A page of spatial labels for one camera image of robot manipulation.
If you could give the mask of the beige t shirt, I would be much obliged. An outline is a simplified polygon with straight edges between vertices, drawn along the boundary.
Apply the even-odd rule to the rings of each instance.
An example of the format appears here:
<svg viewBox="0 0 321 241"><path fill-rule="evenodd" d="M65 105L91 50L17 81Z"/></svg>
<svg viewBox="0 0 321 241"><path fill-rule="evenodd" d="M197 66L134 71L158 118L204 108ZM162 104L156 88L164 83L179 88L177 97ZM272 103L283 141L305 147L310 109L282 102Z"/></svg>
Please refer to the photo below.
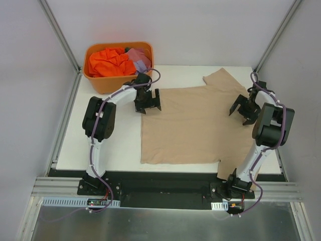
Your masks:
<svg viewBox="0 0 321 241"><path fill-rule="evenodd" d="M247 90L224 68L203 80L204 86L160 90L161 108L141 118L141 163L218 163L221 179L243 163L253 127L229 110Z"/></svg>

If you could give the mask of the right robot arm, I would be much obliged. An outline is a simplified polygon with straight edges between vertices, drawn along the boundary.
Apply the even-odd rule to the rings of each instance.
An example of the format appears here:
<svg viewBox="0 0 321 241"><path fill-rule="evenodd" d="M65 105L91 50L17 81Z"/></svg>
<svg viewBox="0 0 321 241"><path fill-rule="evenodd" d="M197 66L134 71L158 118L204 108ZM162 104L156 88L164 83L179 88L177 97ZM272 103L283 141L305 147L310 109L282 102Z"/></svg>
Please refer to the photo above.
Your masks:
<svg viewBox="0 0 321 241"><path fill-rule="evenodd" d="M229 110L229 114L236 110L245 118L244 126L254 125L253 145L243 163L227 180L226 193L231 198L250 191L263 161L286 143L295 115L294 109L285 107L275 93L266 88L266 82L252 82L249 96L239 95Z"/></svg>

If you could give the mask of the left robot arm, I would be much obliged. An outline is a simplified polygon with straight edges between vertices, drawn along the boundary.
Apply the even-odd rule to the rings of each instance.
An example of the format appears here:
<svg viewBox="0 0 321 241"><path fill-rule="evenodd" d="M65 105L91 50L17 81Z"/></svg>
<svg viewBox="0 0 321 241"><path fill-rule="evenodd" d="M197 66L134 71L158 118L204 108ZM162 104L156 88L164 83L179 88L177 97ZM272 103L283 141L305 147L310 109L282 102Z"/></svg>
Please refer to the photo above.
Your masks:
<svg viewBox="0 0 321 241"><path fill-rule="evenodd" d="M95 96L90 98L82 122L89 143L89 165L82 180L94 195L101 195L106 189L103 181L106 170L103 167L102 148L114 131L116 109L133 102L135 112L140 114L146 114L147 108L161 110L159 90L155 89L153 96L150 89L159 80L157 78L153 81L149 75L140 72L135 79L124 83L106 99Z"/></svg>

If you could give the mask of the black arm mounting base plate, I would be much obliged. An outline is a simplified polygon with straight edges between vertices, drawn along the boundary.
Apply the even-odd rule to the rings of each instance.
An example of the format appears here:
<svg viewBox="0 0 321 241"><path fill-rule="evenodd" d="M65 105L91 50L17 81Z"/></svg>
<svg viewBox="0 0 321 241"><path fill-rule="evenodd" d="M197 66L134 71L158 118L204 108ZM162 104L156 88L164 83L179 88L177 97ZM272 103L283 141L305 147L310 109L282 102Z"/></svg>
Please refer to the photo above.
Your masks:
<svg viewBox="0 0 321 241"><path fill-rule="evenodd" d="M85 171L52 169L49 177L79 178L77 195L113 199L121 207L209 210L223 200L254 199L254 191L232 191L216 173L107 171L104 183Z"/></svg>

